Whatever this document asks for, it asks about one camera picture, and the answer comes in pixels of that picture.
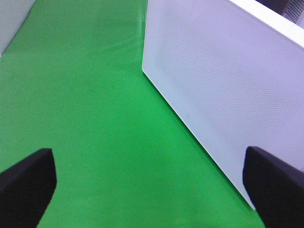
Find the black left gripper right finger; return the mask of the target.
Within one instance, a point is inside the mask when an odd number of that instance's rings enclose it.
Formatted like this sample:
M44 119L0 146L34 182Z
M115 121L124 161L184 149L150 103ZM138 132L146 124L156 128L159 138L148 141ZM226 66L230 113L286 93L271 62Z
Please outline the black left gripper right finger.
M304 173L255 146L246 149L243 185L267 228L304 226Z

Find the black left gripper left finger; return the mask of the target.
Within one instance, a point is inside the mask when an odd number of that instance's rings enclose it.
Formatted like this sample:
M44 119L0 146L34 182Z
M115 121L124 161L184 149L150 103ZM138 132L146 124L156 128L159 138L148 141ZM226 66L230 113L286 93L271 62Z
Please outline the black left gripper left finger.
M0 173L0 226L35 228L57 186L53 151L42 148Z

